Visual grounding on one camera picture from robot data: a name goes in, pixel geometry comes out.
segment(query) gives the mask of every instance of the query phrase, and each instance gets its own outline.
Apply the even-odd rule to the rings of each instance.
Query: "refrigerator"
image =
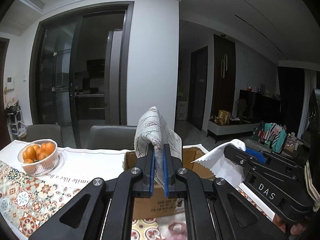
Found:
[[[120,54],[122,30],[110,31],[108,34],[105,61],[105,116],[106,124],[120,124]]]

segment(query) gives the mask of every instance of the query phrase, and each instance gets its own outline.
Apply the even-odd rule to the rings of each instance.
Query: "black door frame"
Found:
[[[192,120],[192,113],[194,109],[194,98],[195,98],[195,89],[196,89],[196,76],[197,76],[197,67],[196,67],[196,59],[199,53],[203,51],[207,52],[207,71],[204,79],[205,87],[207,88],[207,79],[208,79],[208,46],[205,46],[201,49],[198,49],[191,53],[191,62],[190,62],[190,86],[189,86],[189,100],[188,100],[188,114],[187,114],[187,121],[202,131],[202,124],[201,127],[198,127],[197,124],[193,123]],[[202,123],[204,118],[204,108],[206,102],[206,95],[207,89],[204,91],[204,106],[203,106],[203,114],[202,114]]]
[[[5,62],[5,57],[7,54],[8,50],[8,45],[9,45],[9,39],[6,38],[1,38],[0,37],[0,48],[1,51],[3,51],[3,54],[0,55],[0,131],[1,131],[1,136],[0,136],[0,150],[4,148],[4,146],[8,145],[11,143],[10,135],[8,132],[8,127],[7,127],[7,118],[4,113],[4,101],[3,101],[3,77],[4,77],[4,62]]]
[[[41,22],[39,22],[30,59],[30,70],[29,70],[29,98],[30,98],[30,109],[31,109],[31,117],[33,124],[39,124],[39,117],[37,111],[37,92],[39,91],[39,87],[37,87],[37,76],[38,76],[38,66],[40,64],[41,59],[41,48],[44,41],[45,30],[50,27],[54,27],[59,25],[60,23],[64,23],[69,19],[77,19],[77,25],[74,32],[72,47],[77,44],[79,40],[81,20],[83,17],[94,16],[97,14],[113,14],[117,12],[124,12],[124,25],[123,25],[123,35],[122,35],[122,45],[120,52],[120,75],[119,75],[119,112],[121,116],[121,125],[127,124],[127,69],[128,69],[128,52],[129,52],[129,38],[130,38],[130,30],[131,30],[131,21],[132,21],[132,13],[133,13],[133,5],[134,1],[121,1],[121,2],[107,2],[107,3],[99,3],[87,5],[79,8],[75,8],[72,10],[68,10],[62,12],[60,14],[49,17]],[[75,108],[75,100],[74,100],[74,91],[71,87],[71,84],[74,84],[74,73],[73,65],[76,62],[76,54],[77,49],[71,50],[70,55],[70,70],[69,73],[69,84],[71,91],[69,95],[70,101],[70,113],[72,125],[74,127],[74,135],[76,140],[77,147],[81,147],[80,141],[80,133],[79,128],[76,121],[76,108]]]

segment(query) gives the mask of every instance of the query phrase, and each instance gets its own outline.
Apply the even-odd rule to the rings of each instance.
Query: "orange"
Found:
[[[39,146],[39,145],[37,145],[37,144],[34,144],[32,147],[35,149],[35,151],[37,151],[37,149],[39,149],[39,148],[40,148],[40,146]]]
[[[29,163],[34,163],[34,161],[31,160],[31,159],[25,159],[25,160],[24,160],[24,163],[27,163],[27,164],[29,164]]]
[[[42,153],[40,153],[38,160],[42,161],[46,157],[47,157],[47,155],[44,152],[42,152]]]
[[[36,150],[36,159],[39,160],[39,155],[40,153],[42,153],[43,151],[41,150],[41,148]]]
[[[22,153],[22,159],[23,159],[24,161],[27,159],[27,157],[26,157],[26,151],[24,151],[24,152]]]
[[[41,149],[42,149],[42,151],[44,151],[45,150],[45,146],[46,146],[47,144],[46,143],[43,143],[42,145],[41,145]]]
[[[36,158],[36,151],[32,146],[28,146],[26,149],[26,158],[34,160]]]
[[[56,147],[53,143],[47,143],[47,145],[45,146],[45,153],[47,154],[47,156],[49,156],[54,152],[55,149]]]

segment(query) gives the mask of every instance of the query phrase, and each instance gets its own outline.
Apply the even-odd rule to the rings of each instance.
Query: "kitchen cabinet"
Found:
[[[76,95],[76,112],[78,120],[104,120],[104,94]]]

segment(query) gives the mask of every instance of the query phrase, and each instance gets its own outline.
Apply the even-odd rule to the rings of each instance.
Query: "metal screw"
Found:
[[[95,185],[95,186],[100,186],[102,184],[102,179],[100,178],[96,178],[93,180],[92,184]]]
[[[226,180],[224,178],[217,178],[216,183],[221,186],[226,183]]]
[[[186,174],[187,172],[188,172],[188,169],[186,169],[186,168],[179,168],[178,169],[179,174]]]
[[[132,174],[138,174],[138,173],[140,172],[140,168],[138,168],[138,167],[133,167],[133,168],[131,168],[130,172],[131,172]]]

